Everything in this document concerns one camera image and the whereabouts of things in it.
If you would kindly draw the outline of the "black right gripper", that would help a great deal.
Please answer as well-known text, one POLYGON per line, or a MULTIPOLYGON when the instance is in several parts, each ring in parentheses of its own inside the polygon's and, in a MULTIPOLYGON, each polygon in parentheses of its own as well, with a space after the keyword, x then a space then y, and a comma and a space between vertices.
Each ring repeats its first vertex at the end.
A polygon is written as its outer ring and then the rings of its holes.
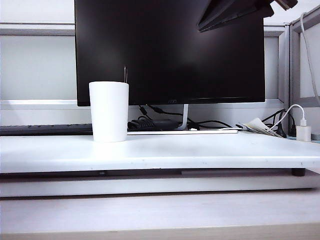
POLYGON ((298 0, 210 0, 198 22, 198 31, 207 32, 232 24, 271 17, 275 5, 287 11, 298 0))

